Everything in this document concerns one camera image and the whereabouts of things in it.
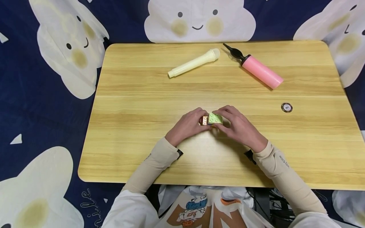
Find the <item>beige arm sleeve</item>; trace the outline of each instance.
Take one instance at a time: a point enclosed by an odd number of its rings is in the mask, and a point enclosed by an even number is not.
[[[290,168],[284,154],[270,142],[263,151],[254,153],[254,160],[289,202],[295,215],[303,212],[327,213],[318,197]]]
[[[122,191],[145,194],[156,178],[179,158],[177,148],[163,137],[152,149],[150,155],[138,166]]]

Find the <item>cream microphone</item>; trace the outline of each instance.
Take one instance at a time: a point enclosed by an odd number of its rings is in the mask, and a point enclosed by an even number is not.
[[[181,75],[205,63],[216,61],[219,58],[219,56],[220,56],[220,51],[218,48],[210,49],[204,55],[170,70],[168,72],[169,78]]]

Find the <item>toy microphone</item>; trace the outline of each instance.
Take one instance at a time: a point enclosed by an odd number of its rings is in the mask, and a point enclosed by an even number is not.
[[[260,63],[251,55],[243,56],[242,52],[236,48],[231,48],[230,46],[223,44],[230,51],[231,55],[241,60],[241,66],[248,70],[250,73],[255,75],[263,83],[268,85],[272,89],[276,89],[284,79],[277,75],[275,72],[270,70],[267,66]]]
[[[169,78],[181,75],[189,70],[192,70],[200,65],[203,65],[207,62],[213,62],[216,61],[220,56],[220,51],[217,48],[210,49],[207,53],[204,55],[193,59],[185,64],[182,64],[181,66],[178,66],[168,72]]]

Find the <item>cloud mouth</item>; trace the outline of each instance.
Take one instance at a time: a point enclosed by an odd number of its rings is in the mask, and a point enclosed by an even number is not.
[[[203,28],[203,25],[201,25],[201,27],[200,28],[195,28],[194,26],[193,26],[193,29],[195,29],[195,30],[200,30],[200,29],[202,29]]]
[[[347,25],[347,28],[346,28],[346,30],[345,30],[345,34],[347,34],[348,32],[347,32],[347,29],[349,29],[349,26],[350,26],[350,24],[349,25]]]
[[[87,37],[86,37],[86,41],[88,42],[88,44],[86,46],[84,46],[84,48],[87,48],[89,46],[89,40]]]

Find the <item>person's left hand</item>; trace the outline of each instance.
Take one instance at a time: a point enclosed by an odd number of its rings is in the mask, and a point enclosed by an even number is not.
[[[199,119],[202,116],[208,116],[208,112],[202,108],[194,109],[183,115],[181,119],[175,124],[175,126],[167,132],[165,138],[166,140],[176,147],[184,139],[190,138],[200,132],[207,131],[211,129],[208,125],[199,125]]]

